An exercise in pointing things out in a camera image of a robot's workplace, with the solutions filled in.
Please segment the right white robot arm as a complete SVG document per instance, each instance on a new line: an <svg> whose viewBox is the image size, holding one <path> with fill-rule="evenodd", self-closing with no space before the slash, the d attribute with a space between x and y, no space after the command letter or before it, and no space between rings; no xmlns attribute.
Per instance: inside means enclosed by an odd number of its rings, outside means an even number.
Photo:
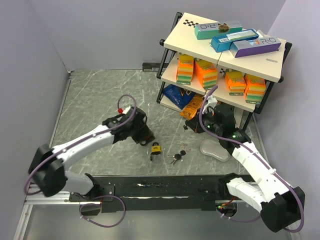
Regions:
<svg viewBox="0 0 320 240"><path fill-rule="evenodd" d="M304 225L305 193L283 180L276 169L262 157L255 144L242 129L236 127L234 110L228 104L198 110L185 121L185 129L203 132L218 139L219 144L249 173L255 186L239 175L230 173L220 179L218 193L223 199L232 196L246 202L259 212L259 217L269 230L276 233L286 230L299 221L298 232Z"/></svg>

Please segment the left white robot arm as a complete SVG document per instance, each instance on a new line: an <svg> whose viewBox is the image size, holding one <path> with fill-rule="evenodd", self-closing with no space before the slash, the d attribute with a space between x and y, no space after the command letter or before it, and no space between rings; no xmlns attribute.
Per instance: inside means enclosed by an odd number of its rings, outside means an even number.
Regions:
<svg viewBox="0 0 320 240"><path fill-rule="evenodd" d="M95 200L103 194L100 184L92 175L75 174L70 167L89 154L127 138L141 146L149 144L155 137L147 126L147 119L140 108L127 107L123 113L107 118L74 140L53 147L40 146L28 170L30 180L45 197L68 191L82 195L87 201Z"/></svg>

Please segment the black padlock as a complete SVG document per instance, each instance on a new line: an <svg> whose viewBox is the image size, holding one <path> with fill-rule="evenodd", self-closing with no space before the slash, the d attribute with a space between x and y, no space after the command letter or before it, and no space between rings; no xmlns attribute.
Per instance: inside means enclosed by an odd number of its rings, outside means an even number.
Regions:
<svg viewBox="0 0 320 240"><path fill-rule="evenodd" d="M150 143L150 141L148 141L148 140L143 140L143 141L141 141L139 144L141 145L141 146L146 146L146 145L148 145Z"/></svg>

